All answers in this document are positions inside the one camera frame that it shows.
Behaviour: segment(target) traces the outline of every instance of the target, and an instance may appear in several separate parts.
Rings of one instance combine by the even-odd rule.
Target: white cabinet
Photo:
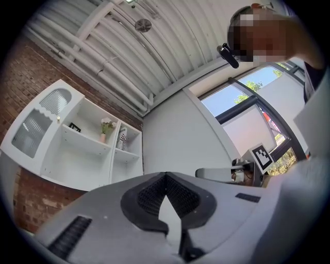
[[[101,119],[106,117],[117,126],[101,143]],[[71,123],[81,131],[70,128]],[[121,127],[127,127],[125,150],[116,148]],[[28,104],[0,148],[34,174],[84,191],[143,174],[142,132],[90,102],[62,80]]]

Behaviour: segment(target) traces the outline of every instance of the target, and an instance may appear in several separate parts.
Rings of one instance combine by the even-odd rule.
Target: black microphone
[[[234,58],[232,51],[228,47],[227,43],[224,43],[222,46],[217,47],[217,51],[220,53],[221,57],[228,61],[228,63],[235,69],[238,68],[238,61]]]

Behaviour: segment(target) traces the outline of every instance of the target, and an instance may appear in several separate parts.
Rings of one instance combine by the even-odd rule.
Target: hair
[[[240,16],[242,14],[252,14],[251,6],[245,6],[239,9],[231,18],[228,29],[228,46],[233,54],[240,58],[241,61],[253,61],[253,51],[247,51],[241,47],[241,27]]]

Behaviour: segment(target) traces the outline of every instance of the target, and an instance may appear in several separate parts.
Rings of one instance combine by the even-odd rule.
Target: blue sky
[[[277,78],[276,75],[273,73],[273,70],[273,67],[265,67],[257,72],[254,72],[246,77],[241,78],[239,81],[243,84],[246,84],[247,81],[253,81],[255,83],[261,81],[263,86],[266,86]],[[208,98],[204,99],[202,103],[216,117],[224,111],[227,111],[228,109],[235,106],[234,100],[241,94],[241,91],[239,91],[236,87],[230,85],[213,94],[212,96],[209,96]]]

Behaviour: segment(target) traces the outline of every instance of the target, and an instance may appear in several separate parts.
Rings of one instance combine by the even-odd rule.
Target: vase
[[[101,134],[100,142],[105,143],[105,134]]]

